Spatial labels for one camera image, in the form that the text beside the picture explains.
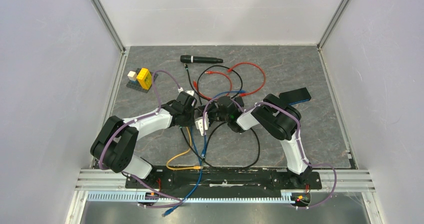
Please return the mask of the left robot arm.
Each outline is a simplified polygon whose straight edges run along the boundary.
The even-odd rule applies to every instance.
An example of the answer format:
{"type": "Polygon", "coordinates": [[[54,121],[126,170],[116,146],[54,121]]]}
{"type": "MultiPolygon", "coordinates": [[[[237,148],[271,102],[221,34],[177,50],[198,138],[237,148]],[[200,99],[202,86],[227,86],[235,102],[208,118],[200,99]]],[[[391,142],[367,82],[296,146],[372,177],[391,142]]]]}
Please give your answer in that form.
{"type": "Polygon", "coordinates": [[[189,127],[194,123],[197,100],[189,91],[180,92],[171,100],[144,115],[121,119],[111,116],[91,146],[90,153],[102,170],[124,172],[137,176],[145,188],[156,184],[153,165],[134,154],[138,140],[159,130],[174,126],[189,127]]]}

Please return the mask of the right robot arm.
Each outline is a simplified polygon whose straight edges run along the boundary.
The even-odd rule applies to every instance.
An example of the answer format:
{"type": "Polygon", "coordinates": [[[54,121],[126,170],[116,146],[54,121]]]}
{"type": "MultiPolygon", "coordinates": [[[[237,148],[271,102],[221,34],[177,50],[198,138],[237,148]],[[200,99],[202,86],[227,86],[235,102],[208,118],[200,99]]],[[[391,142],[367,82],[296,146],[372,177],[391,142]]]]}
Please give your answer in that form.
{"type": "Polygon", "coordinates": [[[296,108],[273,94],[248,109],[241,97],[217,96],[209,100],[202,110],[199,119],[202,127],[199,130],[205,135],[207,121],[215,119],[227,123],[237,133],[262,126],[284,150],[290,184],[301,188],[308,183],[313,169],[301,141],[301,118],[296,108]]]}

